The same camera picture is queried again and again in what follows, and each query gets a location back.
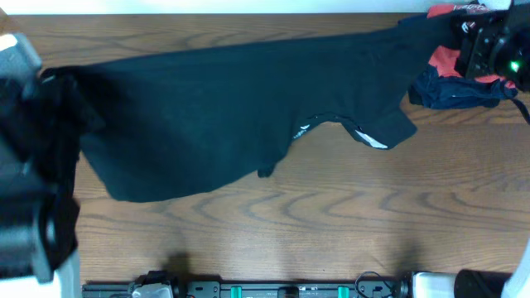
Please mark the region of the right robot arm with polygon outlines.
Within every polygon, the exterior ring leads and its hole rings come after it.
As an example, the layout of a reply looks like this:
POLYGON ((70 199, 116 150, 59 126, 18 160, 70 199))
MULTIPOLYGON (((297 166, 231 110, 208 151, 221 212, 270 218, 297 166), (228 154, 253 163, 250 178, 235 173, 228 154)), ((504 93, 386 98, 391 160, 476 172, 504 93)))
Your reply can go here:
MULTIPOLYGON (((454 12, 451 28, 458 44, 438 48, 425 72, 408 90, 411 103, 447 110, 494 108, 512 102, 524 119, 527 106, 517 98, 529 90, 529 3, 512 1, 504 10, 488 4, 439 4, 427 18, 454 12)), ((395 286, 395 297, 527 297, 529 254, 512 275, 461 270, 456 274, 413 272, 395 286)))

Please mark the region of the red printed t-shirt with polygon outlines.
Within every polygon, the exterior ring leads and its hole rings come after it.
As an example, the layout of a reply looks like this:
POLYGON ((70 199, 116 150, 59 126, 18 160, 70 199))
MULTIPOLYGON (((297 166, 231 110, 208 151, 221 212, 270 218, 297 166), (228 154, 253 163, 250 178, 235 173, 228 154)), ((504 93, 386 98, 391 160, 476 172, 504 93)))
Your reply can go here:
MULTIPOLYGON (((507 1, 502 5, 496 1, 478 1, 467 4, 436 4, 428 9, 426 17, 437 17, 460 9, 464 9, 472 14, 489 12, 491 6, 494 6, 494 10, 508 10, 508 27, 510 29, 529 27, 529 1, 517 1, 514 9, 511 8, 511 4, 511 1, 507 1)), ((461 78, 461 75, 455 70, 455 63, 459 55, 459 50, 439 46, 432 55, 429 64, 437 69, 440 77, 461 78)))

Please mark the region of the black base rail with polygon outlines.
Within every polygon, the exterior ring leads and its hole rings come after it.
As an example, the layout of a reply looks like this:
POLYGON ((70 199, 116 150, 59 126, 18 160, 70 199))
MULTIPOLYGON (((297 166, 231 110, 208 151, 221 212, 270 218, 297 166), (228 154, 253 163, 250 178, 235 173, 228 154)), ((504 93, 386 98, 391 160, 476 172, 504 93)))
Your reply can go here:
POLYGON ((147 294, 147 284, 90 283, 82 286, 81 297, 178 297, 178 298, 405 298, 413 297, 404 281, 376 279, 353 283, 226 283, 193 281, 176 286, 169 294, 147 294))

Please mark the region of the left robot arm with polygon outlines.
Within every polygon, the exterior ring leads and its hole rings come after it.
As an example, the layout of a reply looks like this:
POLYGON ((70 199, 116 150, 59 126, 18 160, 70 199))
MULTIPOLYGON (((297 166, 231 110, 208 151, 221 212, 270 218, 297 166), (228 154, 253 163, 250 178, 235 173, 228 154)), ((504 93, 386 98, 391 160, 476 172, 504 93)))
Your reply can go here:
POLYGON ((93 123, 70 79, 45 79, 27 37, 1 35, 1 295, 79 297, 73 197, 80 136, 93 123))

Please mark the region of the black pants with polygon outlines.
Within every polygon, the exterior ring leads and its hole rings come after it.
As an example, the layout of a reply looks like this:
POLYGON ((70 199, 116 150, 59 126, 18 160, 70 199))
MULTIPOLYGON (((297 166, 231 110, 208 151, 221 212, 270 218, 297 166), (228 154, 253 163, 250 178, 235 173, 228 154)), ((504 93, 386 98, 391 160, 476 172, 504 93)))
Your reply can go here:
POLYGON ((272 174, 290 145, 325 122, 389 150, 415 125, 407 89, 449 16, 362 34, 177 51, 45 71, 67 79, 104 122, 81 148, 117 200, 151 202, 272 174))

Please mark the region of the folded navy garment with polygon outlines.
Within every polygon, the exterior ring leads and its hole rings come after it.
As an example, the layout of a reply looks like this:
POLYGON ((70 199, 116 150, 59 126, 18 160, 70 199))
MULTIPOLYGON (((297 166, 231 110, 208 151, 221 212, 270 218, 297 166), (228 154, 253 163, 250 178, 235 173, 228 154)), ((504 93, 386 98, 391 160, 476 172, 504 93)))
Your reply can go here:
POLYGON ((429 65, 408 89, 412 104, 435 110, 495 108, 501 101, 520 104, 518 90, 506 79, 494 76, 487 82, 456 76, 441 76, 429 65))

